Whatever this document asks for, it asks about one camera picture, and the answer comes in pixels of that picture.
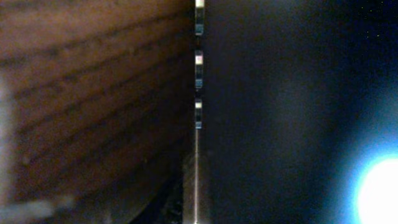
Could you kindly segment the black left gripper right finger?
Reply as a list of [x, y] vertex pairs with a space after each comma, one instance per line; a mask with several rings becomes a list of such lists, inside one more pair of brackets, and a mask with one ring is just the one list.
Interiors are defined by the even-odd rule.
[[359, 223], [397, 159], [397, 2], [208, 1], [213, 223]]

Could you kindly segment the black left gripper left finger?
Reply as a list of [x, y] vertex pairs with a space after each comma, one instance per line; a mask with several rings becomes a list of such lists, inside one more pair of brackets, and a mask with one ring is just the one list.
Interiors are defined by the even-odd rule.
[[1, 2], [1, 222], [129, 223], [190, 148], [186, 0]]

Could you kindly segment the blue Galaxy smartphone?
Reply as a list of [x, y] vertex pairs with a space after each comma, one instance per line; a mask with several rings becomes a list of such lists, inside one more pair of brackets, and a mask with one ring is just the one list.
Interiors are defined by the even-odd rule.
[[195, 83], [192, 149], [183, 162], [183, 224], [210, 224], [208, 158], [203, 146], [205, 0], [195, 0]]

